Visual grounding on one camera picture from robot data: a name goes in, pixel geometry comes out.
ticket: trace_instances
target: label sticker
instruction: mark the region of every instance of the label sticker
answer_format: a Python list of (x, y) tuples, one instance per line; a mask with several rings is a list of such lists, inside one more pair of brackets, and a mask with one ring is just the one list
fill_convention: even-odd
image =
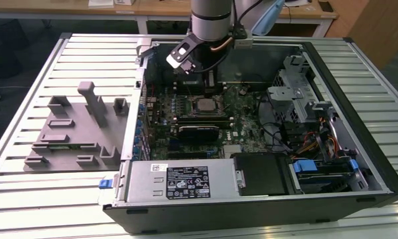
[(166, 168), (166, 198), (210, 198), (206, 166)]
[(116, 11), (116, 13), (118, 13), (118, 14), (134, 14), (133, 11)]
[(162, 163), (162, 164), (152, 164), (150, 165), (150, 172), (165, 172), (168, 168), (168, 164)]

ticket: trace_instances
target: power supply label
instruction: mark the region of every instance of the power supply label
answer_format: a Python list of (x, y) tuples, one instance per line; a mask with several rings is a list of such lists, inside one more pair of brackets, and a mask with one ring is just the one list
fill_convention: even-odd
[(166, 168), (166, 198), (210, 198), (206, 166)]

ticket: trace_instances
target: copper pipe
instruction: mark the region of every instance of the copper pipe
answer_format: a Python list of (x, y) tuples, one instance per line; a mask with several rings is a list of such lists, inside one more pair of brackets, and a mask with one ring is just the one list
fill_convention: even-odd
[(234, 38), (230, 37), (230, 38), (224, 42), (224, 44), (221, 44), (221, 45), (217, 46), (217, 47), (212, 47), (212, 48), (210, 48), (210, 51), (212, 51), (212, 52), (221, 51), (221, 50), (230, 44), (230, 42), (232, 42), (233, 40), (234, 40)]

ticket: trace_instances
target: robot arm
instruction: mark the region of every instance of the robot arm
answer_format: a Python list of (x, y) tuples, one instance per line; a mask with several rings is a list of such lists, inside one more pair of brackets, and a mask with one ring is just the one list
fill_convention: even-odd
[(192, 32), (166, 57), (168, 63), (186, 74), (206, 74), (225, 60), (233, 42), (248, 38), (245, 26), (257, 35), (270, 31), (284, 3), (285, 0), (192, 0)]

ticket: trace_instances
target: slotted metal platform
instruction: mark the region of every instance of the slotted metal platform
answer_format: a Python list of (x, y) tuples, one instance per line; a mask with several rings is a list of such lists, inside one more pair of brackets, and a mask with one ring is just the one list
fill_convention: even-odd
[[(73, 34), (58, 41), (0, 141), (0, 239), (398, 238), (398, 202), (362, 210), (333, 223), (130, 236), (97, 204), (98, 181), (113, 172), (22, 171), (24, 158), (49, 114), (50, 96), (66, 95), (70, 102), (84, 102), (77, 85), (88, 80), (94, 82), (94, 93), (105, 102), (116, 97), (130, 102), (138, 77), (137, 42), (150, 37)], [(181, 37), (160, 35), (160, 39)], [(355, 45), (342, 39), (260, 39), (312, 41), (398, 172), (398, 92)]]

